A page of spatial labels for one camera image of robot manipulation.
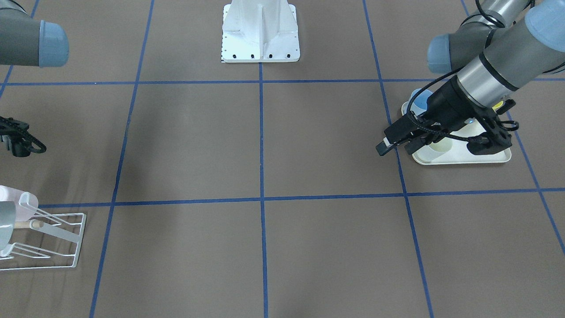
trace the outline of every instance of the white plastic part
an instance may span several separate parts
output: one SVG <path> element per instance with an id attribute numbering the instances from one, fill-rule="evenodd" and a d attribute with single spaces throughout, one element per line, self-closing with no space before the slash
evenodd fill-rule
<path id="1" fill-rule="evenodd" d="M 296 62 L 296 7 L 287 0 L 233 0 L 224 7 L 221 61 Z"/>
<path id="2" fill-rule="evenodd" d="M 405 114 L 405 105 L 407 104 L 406 102 L 401 108 L 402 115 Z M 473 121 L 459 131 L 452 132 L 452 134 L 460 137 L 470 137 L 480 135 L 483 132 L 485 130 L 481 124 L 478 121 Z M 510 149 L 505 149 L 495 154 L 475 156 L 467 149 L 466 142 L 453 139 L 445 140 L 444 138 L 439 143 L 432 144 L 432 147 L 423 146 L 412 155 L 412 158 L 421 165 L 501 164 L 508 162 L 512 158 Z"/>
<path id="3" fill-rule="evenodd" d="M 19 204 L 23 193 L 24 191 L 22 190 L 0 186 L 0 201 L 13 201 L 16 203 L 16 222 L 27 221 L 35 214 L 35 211 L 25 208 Z M 37 207 L 39 205 L 37 197 L 31 193 L 29 193 L 29 203 L 33 207 Z"/>
<path id="4" fill-rule="evenodd" d="M 19 199 L 19 205 L 25 209 L 34 211 L 34 219 L 27 222 L 16 222 L 13 221 L 10 224 L 3 222 L 0 224 L 0 228 L 5 226 L 17 228 L 17 229 L 31 229 L 39 231 L 45 234 L 52 235 L 62 240 L 67 240 L 71 242 L 71 252 L 70 253 L 60 253 L 52 250 L 47 250 L 41 247 L 35 247 L 27 245 L 24 243 L 11 243 L 7 246 L 0 246 L 0 261 L 15 259 L 17 257 L 27 257 L 31 259 L 51 259 L 53 256 L 57 255 L 60 257 L 67 257 L 72 262 L 70 265 L 49 265 L 49 266 L 37 266 L 37 267 L 16 267 L 16 268 L 0 268 L 0 270 L 18 270 L 18 269 L 38 269 L 38 268 L 72 268 L 76 267 L 79 261 L 80 248 L 82 245 L 82 238 L 84 236 L 84 226 L 86 224 L 86 215 L 83 213 L 65 213 L 65 214 L 50 214 L 44 210 L 33 206 L 30 202 L 32 194 L 29 192 L 23 192 Z M 79 222 L 68 222 L 63 219 L 63 217 L 69 216 L 79 216 Z M 72 230 L 63 229 L 62 226 L 67 228 L 72 228 Z"/>

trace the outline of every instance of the black cable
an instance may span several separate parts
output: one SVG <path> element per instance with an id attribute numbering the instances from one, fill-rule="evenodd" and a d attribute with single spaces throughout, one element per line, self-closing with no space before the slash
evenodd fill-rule
<path id="1" fill-rule="evenodd" d="M 475 0 L 475 4 L 477 5 L 477 10 L 483 16 L 483 18 L 485 18 L 488 22 L 494 24 L 494 26 L 497 28 L 504 28 L 504 24 L 502 22 L 485 13 L 483 7 L 481 7 L 481 4 L 479 3 L 479 0 Z"/>
<path id="2" fill-rule="evenodd" d="M 17 131 L 23 139 L 28 140 L 32 144 L 35 144 L 39 147 L 39 149 L 36 149 L 32 145 L 30 145 L 29 147 L 27 147 L 27 150 L 29 152 L 43 153 L 43 152 L 47 151 L 47 147 L 41 141 L 39 141 L 37 138 L 35 138 L 32 134 L 28 133 L 26 130 L 20 128 L 18 125 L 10 122 L 8 119 L 0 116 L 0 123 L 5 124 L 7 126 L 10 126 L 15 131 Z"/>
<path id="3" fill-rule="evenodd" d="M 430 129 L 428 127 L 424 127 L 424 125 L 422 125 L 418 119 L 416 118 L 416 114 L 414 114 L 413 111 L 411 111 L 410 109 L 412 108 L 412 104 L 414 103 L 414 100 L 416 100 L 416 98 L 422 94 L 426 89 L 430 88 L 431 86 L 437 84 L 438 82 L 440 82 L 441 80 L 448 78 L 449 76 L 454 75 L 455 73 L 459 72 L 462 69 L 462 67 L 458 68 L 455 71 L 451 71 L 445 75 L 440 76 L 439 78 L 435 79 L 434 81 L 428 83 L 426 86 L 422 87 L 419 91 L 417 91 L 414 96 L 412 96 L 412 98 L 410 99 L 410 101 L 408 102 L 408 106 L 406 108 L 406 114 L 408 115 L 408 118 L 410 119 L 410 121 L 414 124 L 414 126 L 416 126 L 418 129 L 423 130 L 429 134 L 434 134 L 437 136 L 441 136 L 441 137 L 445 137 L 445 138 L 451 138 L 451 139 L 455 139 L 455 140 L 460 140 L 460 141 L 465 141 L 467 143 L 479 143 L 479 144 L 484 144 L 484 143 L 488 143 L 488 139 L 485 137 L 481 137 L 481 136 L 473 136 L 473 137 L 460 137 L 460 136 L 455 136 L 452 134 L 448 134 L 447 132 L 443 132 L 443 131 L 439 131 L 439 130 L 433 130 Z"/>

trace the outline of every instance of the blue joint cap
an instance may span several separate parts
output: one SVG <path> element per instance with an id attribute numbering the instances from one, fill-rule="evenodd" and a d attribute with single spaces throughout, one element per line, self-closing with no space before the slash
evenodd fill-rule
<path id="1" fill-rule="evenodd" d="M 39 67 L 63 66 L 69 59 L 67 34 L 59 24 L 41 20 L 39 29 Z"/>
<path id="2" fill-rule="evenodd" d="M 544 0 L 526 14 L 526 27 L 548 48 L 565 52 L 565 0 Z"/>
<path id="3" fill-rule="evenodd" d="M 412 94 L 410 94 L 410 98 L 412 98 L 420 89 L 414 89 Z M 418 95 L 414 100 L 414 105 L 424 111 L 428 110 L 428 98 L 432 95 L 432 91 L 426 89 L 422 92 L 422 94 Z"/>
<path id="4" fill-rule="evenodd" d="M 430 42 L 428 47 L 428 68 L 436 74 L 451 72 L 449 34 L 438 35 Z"/>

